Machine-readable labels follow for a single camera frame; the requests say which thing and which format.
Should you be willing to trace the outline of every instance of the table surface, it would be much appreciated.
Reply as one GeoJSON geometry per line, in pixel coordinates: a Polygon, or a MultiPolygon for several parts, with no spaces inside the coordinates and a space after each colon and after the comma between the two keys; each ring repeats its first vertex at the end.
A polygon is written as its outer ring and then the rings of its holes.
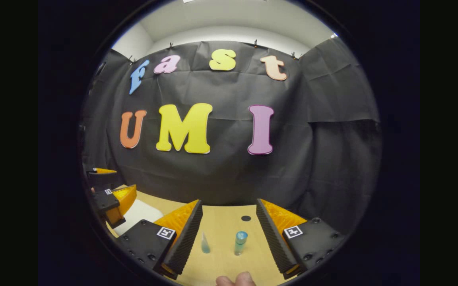
{"type": "MultiPolygon", "coordinates": [[[[169,201],[138,191],[137,199],[157,208],[164,215],[185,203],[169,201]]],[[[256,205],[237,207],[202,206],[202,219],[190,256],[178,275],[177,283],[185,286],[214,286],[218,276],[225,275],[231,280],[244,271],[250,272],[253,280],[260,286],[282,284],[285,280],[271,255],[266,237],[256,216],[256,205]],[[250,216],[243,221],[242,216],[250,216]],[[248,233],[245,248],[240,256],[234,255],[236,232],[248,233]],[[202,232],[210,246],[210,253],[201,251],[202,232]]],[[[118,235],[107,225],[110,232],[118,235]]]]}

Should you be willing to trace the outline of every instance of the white object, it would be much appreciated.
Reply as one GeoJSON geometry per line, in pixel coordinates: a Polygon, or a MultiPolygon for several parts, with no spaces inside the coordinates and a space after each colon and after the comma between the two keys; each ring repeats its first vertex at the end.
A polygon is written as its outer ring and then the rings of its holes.
{"type": "Polygon", "coordinates": [[[141,219],[146,219],[147,221],[153,222],[161,218],[162,216],[164,215],[159,210],[155,209],[154,207],[148,205],[143,201],[135,199],[132,206],[124,215],[126,221],[117,228],[114,228],[114,232],[116,232],[118,236],[121,236],[132,226],[138,223],[141,219]]]}

